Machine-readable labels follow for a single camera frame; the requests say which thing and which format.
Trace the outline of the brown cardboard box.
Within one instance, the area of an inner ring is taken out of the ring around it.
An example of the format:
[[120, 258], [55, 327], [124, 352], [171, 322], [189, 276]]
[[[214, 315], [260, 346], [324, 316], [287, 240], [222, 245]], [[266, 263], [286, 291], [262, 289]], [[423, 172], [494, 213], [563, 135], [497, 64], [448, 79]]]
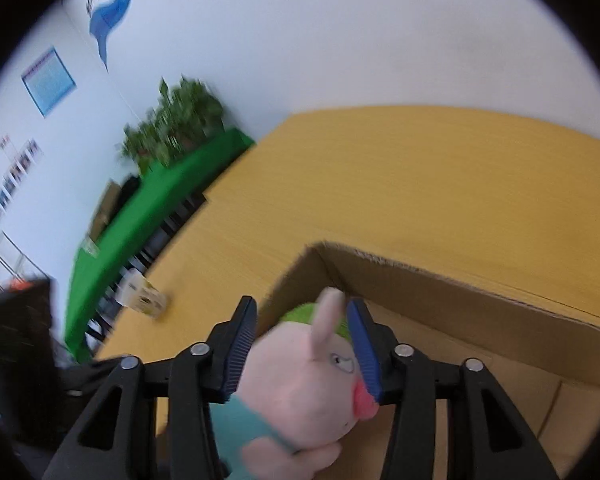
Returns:
[[[346, 296], [346, 322], [349, 301], [360, 298], [375, 322], [429, 359], [486, 364], [542, 445], [557, 472], [554, 479], [570, 475], [600, 431], [599, 327], [352, 247], [310, 246], [257, 312], [252, 346], [326, 287]], [[341, 439], [336, 462], [312, 479], [385, 479], [394, 408], [378, 406], [373, 418]], [[449, 479], [447, 414], [445, 401], [438, 401], [430, 479]]]

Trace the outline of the leaf pattern paper cup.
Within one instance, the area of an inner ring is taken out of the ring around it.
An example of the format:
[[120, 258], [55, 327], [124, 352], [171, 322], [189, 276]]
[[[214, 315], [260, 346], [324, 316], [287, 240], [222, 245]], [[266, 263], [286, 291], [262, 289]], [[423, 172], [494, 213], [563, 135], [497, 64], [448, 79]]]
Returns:
[[118, 285], [116, 301], [122, 307], [158, 318], [166, 310], [169, 298], [152, 286], [142, 272], [130, 269], [125, 271]]

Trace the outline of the pink pig plush toy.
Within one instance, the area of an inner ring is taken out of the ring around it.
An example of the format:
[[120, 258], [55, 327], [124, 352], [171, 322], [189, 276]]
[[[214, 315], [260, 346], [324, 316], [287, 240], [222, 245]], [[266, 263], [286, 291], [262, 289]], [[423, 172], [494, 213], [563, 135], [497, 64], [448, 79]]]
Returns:
[[378, 412], [344, 319], [346, 296], [324, 288], [251, 347], [237, 390], [210, 408], [216, 449], [231, 479], [312, 479], [341, 439]]

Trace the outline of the green cloth covered table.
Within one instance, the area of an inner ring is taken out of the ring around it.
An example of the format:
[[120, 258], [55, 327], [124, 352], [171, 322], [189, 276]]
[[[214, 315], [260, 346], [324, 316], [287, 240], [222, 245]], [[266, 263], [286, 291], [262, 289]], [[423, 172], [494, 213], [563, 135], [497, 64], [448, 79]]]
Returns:
[[91, 359], [85, 342], [87, 325], [122, 266], [140, 252], [151, 234], [187, 196], [208, 188], [253, 145], [250, 136], [231, 128], [169, 167], [155, 164], [96, 240], [95, 247], [79, 248], [73, 263], [64, 328], [65, 346], [76, 361]]

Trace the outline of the large potted green plant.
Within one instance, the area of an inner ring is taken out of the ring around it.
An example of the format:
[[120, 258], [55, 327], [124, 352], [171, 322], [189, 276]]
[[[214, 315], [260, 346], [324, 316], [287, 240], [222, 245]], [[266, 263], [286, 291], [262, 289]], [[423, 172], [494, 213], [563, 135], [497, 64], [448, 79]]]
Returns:
[[181, 76], [174, 86], [160, 80], [158, 102], [135, 126], [125, 125], [122, 159], [141, 176], [153, 166], [170, 167], [224, 130], [224, 106], [199, 79]]

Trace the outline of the blue framed wall poster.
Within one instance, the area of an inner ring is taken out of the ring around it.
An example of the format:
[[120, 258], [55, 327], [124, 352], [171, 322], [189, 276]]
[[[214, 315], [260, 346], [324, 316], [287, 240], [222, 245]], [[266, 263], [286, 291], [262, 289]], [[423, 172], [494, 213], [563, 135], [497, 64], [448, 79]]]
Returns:
[[22, 73], [21, 81], [43, 117], [76, 88], [76, 82], [54, 47]]

